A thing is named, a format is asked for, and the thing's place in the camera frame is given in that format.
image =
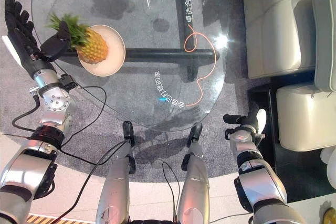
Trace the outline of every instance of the pineapple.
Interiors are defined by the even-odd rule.
[[[71,14],[65,14],[59,19],[56,14],[52,14],[49,27],[58,30],[59,22],[65,21],[71,34],[70,47],[77,50],[82,61],[96,64],[105,60],[109,50],[105,40],[89,26],[78,24],[78,19],[78,16]]]

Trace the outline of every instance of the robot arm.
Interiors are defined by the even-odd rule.
[[[258,111],[254,103],[247,117],[228,114],[223,117],[226,123],[240,124],[226,131],[239,168],[239,176],[234,180],[239,201],[245,210],[254,213],[254,224],[304,224],[304,219],[286,205],[284,185],[257,148],[258,139],[264,138],[258,134]]]
[[[60,23],[60,31],[38,49],[32,35],[34,25],[29,14],[15,0],[5,1],[8,36],[3,38],[17,62],[36,81],[30,90],[43,98],[44,113],[39,125],[5,167],[0,183],[0,223],[24,223],[33,199],[45,197],[53,182],[54,163],[65,134],[71,126],[74,102],[69,90],[76,84],[71,77],[58,79],[50,61],[59,57],[70,42],[68,27]]]

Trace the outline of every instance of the striped mat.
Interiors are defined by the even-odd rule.
[[[56,217],[53,217],[53,216],[29,214],[27,217],[26,223],[49,224],[55,219]],[[94,222],[92,221],[82,221],[82,220],[74,220],[74,219],[66,219],[66,218],[59,220],[57,223],[58,224],[94,224]]]

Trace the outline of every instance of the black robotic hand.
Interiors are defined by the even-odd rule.
[[[258,133],[258,130],[259,130],[258,119],[257,119],[258,111],[259,111],[259,106],[255,102],[252,102],[250,111],[248,112],[247,116],[225,114],[223,116],[223,120],[225,123],[240,124],[238,128],[227,129],[225,131],[225,139],[229,140],[230,134],[233,134],[236,130],[239,130],[242,127],[246,127],[246,126],[254,128],[255,133]]]
[[[22,67],[33,78],[40,69],[52,69],[50,61],[59,58],[69,47],[70,33],[65,22],[60,22],[58,33],[41,46],[37,46],[33,37],[34,24],[28,21],[29,14],[22,11],[22,5],[15,0],[5,0],[5,21],[8,29],[8,38],[14,46]]]

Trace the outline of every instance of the white tile floor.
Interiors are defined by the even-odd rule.
[[[18,150],[19,145],[11,139],[0,136],[0,170]],[[243,214],[233,185],[237,174],[211,178],[210,182],[210,220],[224,216]],[[48,197],[33,201],[31,212],[48,216],[58,216],[75,201],[77,193],[87,174],[58,166],[55,191]],[[104,178],[93,176],[84,190],[77,207],[68,218],[94,221]],[[177,194],[177,184],[171,183]],[[307,223],[320,223],[320,212],[328,201],[336,207],[336,194],[304,200],[290,204],[298,210]],[[172,196],[166,183],[130,183],[130,215],[135,219],[172,219]],[[247,223],[250,215],[230,217],[217,223]]]

